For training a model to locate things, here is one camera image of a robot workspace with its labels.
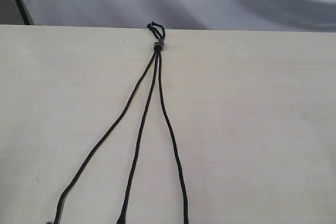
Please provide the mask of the black frame bar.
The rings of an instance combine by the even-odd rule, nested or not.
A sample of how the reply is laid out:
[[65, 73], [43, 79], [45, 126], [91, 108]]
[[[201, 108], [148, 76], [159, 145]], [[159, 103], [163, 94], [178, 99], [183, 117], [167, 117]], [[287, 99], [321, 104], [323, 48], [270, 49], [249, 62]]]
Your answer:
[[20, 13], [20, 16], [23, 20], [23, 23], [24, 25], [32, 25], [32, 21], [31, 21], [31, 18], [30, 16], [28, 15], [27, 11], [26, 11], [26, 8], [25, 8], [25, 5], [23, 3], [22, 0], [14, 0], [15, 3], [16, 3], [16, 6], [18, 8], [18, 11]]

